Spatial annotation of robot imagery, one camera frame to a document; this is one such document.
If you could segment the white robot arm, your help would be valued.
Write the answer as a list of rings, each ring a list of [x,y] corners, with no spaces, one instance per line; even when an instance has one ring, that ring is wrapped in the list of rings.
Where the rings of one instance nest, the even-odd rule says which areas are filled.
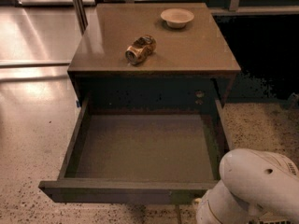
[[[237,148],[219,171],[220,181],[196,207],[197,224],[246,224],[267,212],[299,222],[299,172],[288,157]]]

